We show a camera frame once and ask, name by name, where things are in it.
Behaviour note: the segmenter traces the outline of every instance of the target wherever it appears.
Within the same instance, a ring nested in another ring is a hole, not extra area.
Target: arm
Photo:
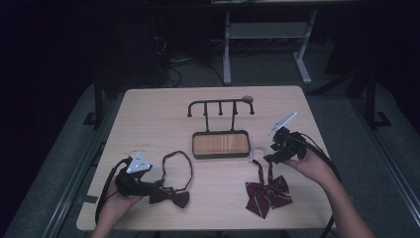
[[[121,218],[123,218],[124,215],[126,215],[127,212],[143,198],[142,196],[124,197],[117,191],[115,179],[109,184],[107,197],[109,198],[106,200],[101,213],[99,214],[98,224],[93,230],[92,238],[109,237],[118,221],[120,221]]]
[[[343,238],[374,237],[333,171],[311,150],[306,151],[303,160],[288,160],[284,163],[314,180],[324,189],[330,201],[340,236]]]

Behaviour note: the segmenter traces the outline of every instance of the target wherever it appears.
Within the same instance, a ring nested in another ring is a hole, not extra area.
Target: patterned bow tie
[[[150,204],[159,203],[167,199],[172,200],[173,204],[184,208],[189,201],[189,192],[184,191],[176,193],[173,189],[165,191],[160,188],[156,188],[150,195]]]
[[[260,167],[260,182],[246,182],[248,197],[250,200],[247,209],[265,219],[269,208],[278,208],[293,202],[288,195],[289,190],[283,176],[272,179],[272,163],[269,164],[268,184],[264,185],[263,167],[253,160],[253,163]]]

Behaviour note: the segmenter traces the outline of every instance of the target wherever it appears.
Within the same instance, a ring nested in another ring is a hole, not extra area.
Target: table leg
[[[296,61],[297,67],[299,69],[300,75],[302,77],[303,83],[310,84],[312,80],[309,76],[308,70],[306,69],[305,63],[303,62],[303,55],[305,54],[306,47],[309,42],[309,38],[312,33],[312,29],[314,26],[315,18],[316,18],[317,10],[313,10],[309,21],[306,24],[305,32],[303,33],[302,37],[302,46],[300,47],[298,52],[293,53],[294,60]]]
[[[230,85],[232,83],[231,78],[231,62],[229,59],[229,38],[230,38],[230,13],[226,13],[226,24],[225,24],[225,55],[223,56],[223,83]]]

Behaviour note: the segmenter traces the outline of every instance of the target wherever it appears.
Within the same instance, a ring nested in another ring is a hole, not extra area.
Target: bow tie strap
[[[163,175],[161,176],[161,178],[162,179],[164,179],[164,177],[166,176],[166,170],[164,169],[164,163],[166,162],[166,159],[168,159],[168,158],[170,158],[170,157],[173,157],[174,155],[176,155],[176,154],[182,154],[184,157],[185,157],[185,159],[188,161],[188,163],[189,163],[189,168],[190,168],[190,171],[191,171],[191,177],[189,178],[189,181],[188,181],[188,183],[185,185],[185,187],[184,188],[181,188],[181,189],[176,189],[175,190],[175,192],[177,192],[177,191],[183,191],[183,190],[186,190],[187,188],[188,188],[188,186],[189,186],[189,184],[191,183],[191,180],[192,180],[192,176],[193,176],[193,172],[192,172],[192,164],[191,164],[191,160],[189,159],[189,157],[184,153],[184,152],[182,152],[182,151],[175,151],[175,152],[172,152],[172,153],[170,153],[170,154],[168,154],[168,155],[166,155],[166,156],[164,156],[163,157],[163,160],[162,160],[162,162],[161,162],[161,166],[162,166],[162,169],[163,169]],[[171,187],[162,187],[163,189],[171,189]]]
[[[253,163],[256,164],[257,166],[259,166],[260,183],[261,184],[264,184],[264,180],[263,180],[263,167],[262,167],[262,165],[258,161],[256,161],[256,160],[253,160]]]
[[[269,163],[269,169],[268,169],[268,183],[272,183],[272,163]]]

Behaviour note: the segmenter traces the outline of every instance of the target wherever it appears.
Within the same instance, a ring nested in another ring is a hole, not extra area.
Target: dark background
[[[311,39],[337,42],[329,72],[346,73],[375,62],[377,80],[420,132],[418,5],[380,1],[364,11],[320,11]],[[112,97],[128,87],[158,86],[163,81],[157,73],[161,62],[154,55],[152,33],[145,25],[147,16],[105,11],[101,6],[104,3],[98,0],[0,2],[0,235],[87,86],[102,78]],[[168,14],[165,33],[178,47],[192,48],[223,34],[217,25],[223,18],[210,16]],[[196,37],[188,38],[186,31]],[[142,57],[136,59],[132,55],[136,53]]]

